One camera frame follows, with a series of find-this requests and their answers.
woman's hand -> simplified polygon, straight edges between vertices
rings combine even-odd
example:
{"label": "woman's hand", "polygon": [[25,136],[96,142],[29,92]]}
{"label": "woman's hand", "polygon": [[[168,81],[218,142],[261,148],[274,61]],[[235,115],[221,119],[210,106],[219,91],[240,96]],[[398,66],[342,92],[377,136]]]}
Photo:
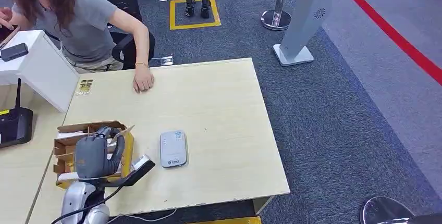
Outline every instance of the woman's hand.
{"label": "woman's hand", "polygon": [[145,64],[135,65],[135,77],[133,78],[133,89],[139,93],[153,87],[155,79]]}
{"label": "woman's hand", "polygon": [[14,30],[14,26],[9,23],[12,17],[13,11],[10,8],[0,8],[0,28],[5,26],[10,30]]}

light wood table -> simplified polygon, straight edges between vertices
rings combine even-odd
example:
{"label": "light wood table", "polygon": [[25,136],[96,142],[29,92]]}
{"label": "light wood table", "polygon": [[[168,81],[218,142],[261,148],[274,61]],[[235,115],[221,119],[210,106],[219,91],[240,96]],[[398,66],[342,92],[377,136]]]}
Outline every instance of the light wood table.
{"label": "light wood table", "polygon": [[[112,216],[246,199],[259,212],[274,195],[290,192],[251,59],[152,72],[155,86],[142,94],[133,91],[133,70],[82,74],[80,80],[94,80],[91,92],[73,97],[64,122],[135,125],[134,157],[146,153],[156,163],[107,202]],[[159,136],[173,130],[186,134],[188,162],[165,169]],[[55,180],[48,169],[30,223],[60,216],[64,190]]]}
{"label": "light wood table", "polygon": [[[22,107],[33,110],[32,140],[0,149],[0,223],[26,223],[65,114],[22,83]],[[15,105],[16,85],[0,86],[0,111]]]}

woman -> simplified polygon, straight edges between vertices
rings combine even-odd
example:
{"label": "woman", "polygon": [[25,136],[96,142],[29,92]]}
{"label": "woman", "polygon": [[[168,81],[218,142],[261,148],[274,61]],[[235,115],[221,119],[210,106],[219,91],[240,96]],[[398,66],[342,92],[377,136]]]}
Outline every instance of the woman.
{"label": "woman", "polygon": [[0,26],[30,29],[36,20],[62,42],[63,54],[79,73],[122,69],[112,57],[115,43],[107,23],[133,34],[137,62],[133,88],[137,93],[153,86],[148,67],[149,30],[136,18],[107,0],[15,0],[0,9]]}

white cable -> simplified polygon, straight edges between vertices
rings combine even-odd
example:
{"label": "white cable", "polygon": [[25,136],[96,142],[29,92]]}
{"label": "white cable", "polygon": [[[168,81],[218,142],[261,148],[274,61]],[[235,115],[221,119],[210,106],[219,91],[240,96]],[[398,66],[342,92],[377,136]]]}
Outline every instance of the white cable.
{"label": "white cable", "polygon": [[166,215],[166,216],[163,216],[163,217],[161,217],[161,218],[154,219],[154,220],[146,220],[146,219],[143,219],[143,218],[141,218],[141,217],[137,217],[137,216],[120,214],[120,215],[117,215],[114,219],[110,220],[110,221],[108,222],[108,224],[111,223],[112,221],[116,220],[118,217],[121,217],[121,216],[126,216],[126,217],[130,217],[130,218],[140,219],[140,220],[144,220],[144,221],[146,221],[146,222],[155,222],[155,221],[164,220],[164,219],[166,219],[166,218],[169,218],[169,217],[172,216],[176,211],[177,211],[177,209],[175,208],[175,210],[174,210],[171,214],[168,214],[168,215]]}

red line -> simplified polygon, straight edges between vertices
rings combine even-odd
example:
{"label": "red line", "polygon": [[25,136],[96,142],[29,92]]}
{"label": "red line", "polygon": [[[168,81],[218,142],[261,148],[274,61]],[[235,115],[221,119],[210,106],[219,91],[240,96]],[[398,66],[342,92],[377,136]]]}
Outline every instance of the red line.
{"label": "red line", "polygon": [[442,85],[442,69],[424,56],[416,47],[396,31],[365,0],[354,0],[359,7],[390,37],[417,65],[427,72],[436,82]]}

